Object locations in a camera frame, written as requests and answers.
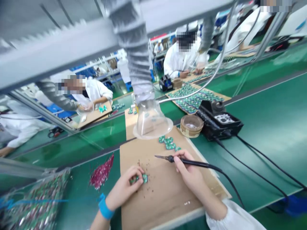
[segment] cardboard mat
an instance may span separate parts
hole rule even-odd
[[[258,48],[258,44],[257,45],[249,45],[246,46],[243,50],[234,52],[232,54],[227,55],[228,57],[236,57],[236,58],[248,58],[251,56],[254,56],[257,52],[257,48]]]
[[[134,125],[138,121],[138,113],[134,114],[135,110],[136,110],[136,108],[133,108],[132,114],[128,114],[129,109],[125,110],[125,123],[126,123],[126,138],[127,138],[127,141],[134,138],[133,128],[134,128]]]
[[[181,79],[181,80],[186,82],[186,83],[193,83],[195,81],[200,81],[200,80],[209,78],[211,76],[212,76],[211,73],[201,73],[201,74],[190,73],[187,78],[184,78],[184,79]]]
[[[187,149],[196,161],[205,158],[174,126],[166,137]],[[203,206],[176,172],[175,165],[154,155],[168,156],[174,150],[166,150],[158,139],[132,140],[120,146],[120,169],[125,173],[132,165],[140,165],[148,175],[148,183],[122,206],[123,230],[171,229],[204,214]],[[231,198],[216,174],[200,168],[204,181],[220,199]]]
[[[190,84],[192,87],[194,87],[195,89],[199,89],[199,88],[201,88],[201,86],[199,86],[199,85],[195,85],[195,84]],[[175,92],[177,92],[177,91],[179,91],[180,89],[177,89],[177,90],[174,90],[174,91],[171,91],[171,92],[169,92],[169,93],[167,93],[167,94],[165,94],[168,98],[171,98],[170,97],[170,94],[173,94],[173,93],[175,93]],[[223,95],[223,94],[219,94],[219,93],[216,93],[216,92],[214,92],[214,91],[212,91],[212,90],[209,90],[209,89],[206,89],[206,88],[204,88],[204,90],[206,90],[206,91],[208,91],[208,92],[211,92],[211,93],[213,93],[214,95],[216,95],[216,96],[218,96],[218,97],[220,97],[220,98],[223,98],[224,99],[224,101],[228,101],[228,100],[230,100],[231,99],[231,97],[227,97],[227,96],[225,96],[225,95]],[[173,103],[175,103],[175,105],[177,105],[182,111],[184,111],[185,113],[187,113],[187,114],[195,114],[196,113],[196,111],[197,111],[197,109],[195,109],[195,112],[192,112],[192,113],[190,113],[190,112],[188,112],[186,109],[184,109],[182,106],[180,106],[180,105],[178,105],[178,103],[176,102],[176,101],[172,101]]]
[[[99,110],[94,110],[93,112],[86,115],[86,120],[84,122],[81,122],[81,118],[80,118],[78,129],[81,129],[93,122],[106,119],[108,117],[107,115],[110,112],[112,112],[112,106],[109,101],[101,104],[101,107],[103,107],[104,105],[106,106],[107,110],[104,111],[103,113],[100,113]]]

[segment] ceiling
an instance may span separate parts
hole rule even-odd
[[[94,0],[61,0],[72,22],[91,21],[101,17]],[[56,25],[42,10],[43,4],[60,26],[69,20],[58,0],[0,0],[0,38],[6,41],[43,33]]]

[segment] worker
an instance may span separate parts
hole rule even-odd
[[[194,161],[188,151],[179,150],[173,154],[173,157],[175,161],[174,170],[182,175],[186,186],[203,204],[206,211],[207,224],[211,230],[265,230],[262,224],[235,202],[219,200],[205,184],[198,167],[193,165],[185,166],[182,163],[179,157]],[[110,229],[112,212],[122,206],[143,184],[142,179],[132,185],[130,185],[129,181],[135,176],[142,178],[144,173],[145,171],[141,167],[132,166],[127,172],[122,174],[109,195],[101,200],[99,204],[100,210],[90,230]]]
[[[94,66],[94,70],[96,71],[98,77],[108,73],[103,67],[100,68],[97,65]],[[100,80],[104,83],[105,86],[109,88],[113,87],[111,81],[107,77],[100,79]]]
[[[65,70],[50,78],[52,81],[58,83],[60,88],[72,92],[72,96],[77,102],[83,104],[87,101],[85,98],[88,98],[95,107],[107,101],[112,104],[113,92],[96,79],[91,77],[80,78],[80,76],[76,76],[74,72],[70,70]]]
[[[234,31],[232,31],[229,34],[229,38],[230,40],[227,43],[226,46],[226,55],[229,54],[230,50],[231,52],[236,52],[238,50],[243,50],[245,49],[246,46],[248,46],[250,44],[250,42],[252,41],[252,39],[256,36],[256,34],[265,26],[265,23],[267,21],[267,19],[269,19],[271,17],[271,13],[269,12],[265,12],[263,7],[258,7],[257,5],[253,6],[253,12],[250,15],[246,15],[244,21],[242,21],[241,23],[237,24],[234,28]],[[254,26],[254,28],[251,30],[257,15],[260,11],[258,20]],[[240,43],[245,36],[249,33],[249,35],[246,37],[246,39],[242,42],[242,44],[233,49],[236,45],[238,45],[238,43]],[[221,54],[215,59],[215,63],[218,63],[219,60],[221,58]]]
[[[9,110],[1,111],[0,133],[9,133],[14,139],[2,139],[6,147],[0,149],[0,157],[5,157],[16,148],[30,140],[34,135],[44,129],[52,129],[54,125],[48,124],[33,117],[23,114],[8,113]]]
[[[7,102],[7,107],[9,107],[14,113],[27,115],[30,117],[38,117],[40,116],[39,113],[35,112],[33,109],[29,108],[23,103],[15,101],[13,99],[9,99]]]
[[[190,72],[190,63],[197,58],[197,51],[201,44],[201,38],[197,37],[197,21],[177,28],[176,43],[167,51],[164,60],[164,74],[171,79],[186,78]]]
[[[230,25],[229,25],[230,27],[229,27],[229,30],[228,30],[228,35],[235,28],[235,26],[237,24],[237,21],[238,21],[238,15],[237,14],[235,14],[232,17],[231,20],[229,20],[230,14],[228,14],[226,22],[220,27],[219,31],[222,32],[222,33],[220,34],[220,36],[218,38],[217,49],[222,50],[222,48],[223,48],[223,44],[224,44],[224,41],[226,39],[226,28],[227,28],[227,25],[228,25],[229,21],[230,21]]]
[[[154,46],[154,54],[157,55],[157,53],[163,52],[163,45],[161,43],[161,40],[158,41],[158,43]]]

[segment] shelf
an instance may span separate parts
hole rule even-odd
[[[175,31],[178,26],[206,14],[228,9],[232,0],[147,0],[141,1],[148,37]],[[120,49],[108,19],[79,25],[31,46],[0,55],[0,92],[49,77],[78,64],[109,55]]]

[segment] gray duct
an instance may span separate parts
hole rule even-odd
[[[215,17],[210,16],[204,18],[202,32],[201,32],[202,36],[201,36],[201,44],[199,46],[199,53],[208,52],[212,42],[214,23],[215,23]]]
[[[58,94],[55,83],[50,79],[43,79],[35,84],[49,98],[50,101],[61,107],[63,110],[75,111],[78,108],[76,102],[71,101],[62,94]]]
[[[153,89],[149,71],[148,37],[139,0],[102,0],[109,19],[112,21],[118,43],[125,49],[131,85],[136,101],[154,99],[147,94]]]

